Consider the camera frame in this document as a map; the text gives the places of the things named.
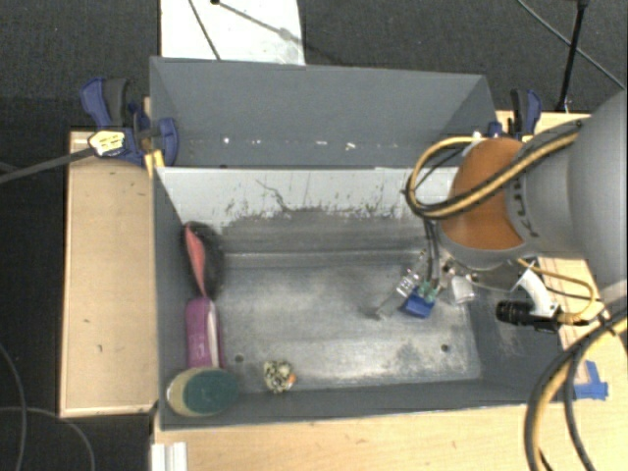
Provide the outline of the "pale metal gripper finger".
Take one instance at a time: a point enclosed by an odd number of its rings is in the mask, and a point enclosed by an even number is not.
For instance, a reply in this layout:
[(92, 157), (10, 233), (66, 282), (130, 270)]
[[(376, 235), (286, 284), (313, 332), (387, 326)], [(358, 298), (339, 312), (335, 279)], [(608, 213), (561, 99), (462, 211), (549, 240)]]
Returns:
[(389, 318), (401, 308), (410, 294), (419, 286), (418, 276), (410, 274), (403, 277), (395, 284), (382, 302), (369, 311), (369, 315), (376, 319)]

